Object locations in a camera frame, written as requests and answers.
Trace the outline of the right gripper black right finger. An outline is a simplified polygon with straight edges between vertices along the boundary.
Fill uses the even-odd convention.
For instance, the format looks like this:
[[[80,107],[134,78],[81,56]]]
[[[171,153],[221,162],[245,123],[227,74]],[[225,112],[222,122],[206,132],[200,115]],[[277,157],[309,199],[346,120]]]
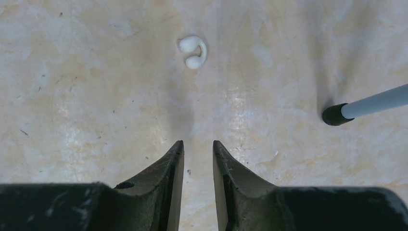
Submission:
[[[405,231],[408,209],[381,187],[280,187],[213,142],[221,231]]]

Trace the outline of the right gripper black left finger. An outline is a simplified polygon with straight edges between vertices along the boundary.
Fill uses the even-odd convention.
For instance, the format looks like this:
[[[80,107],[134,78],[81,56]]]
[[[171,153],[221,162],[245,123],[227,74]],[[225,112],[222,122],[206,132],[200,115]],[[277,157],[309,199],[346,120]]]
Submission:
[[[167,231],[179,225],[184,145],[177,141],[143,171],[116,185],[14,183],[0,186],[3,231]]]

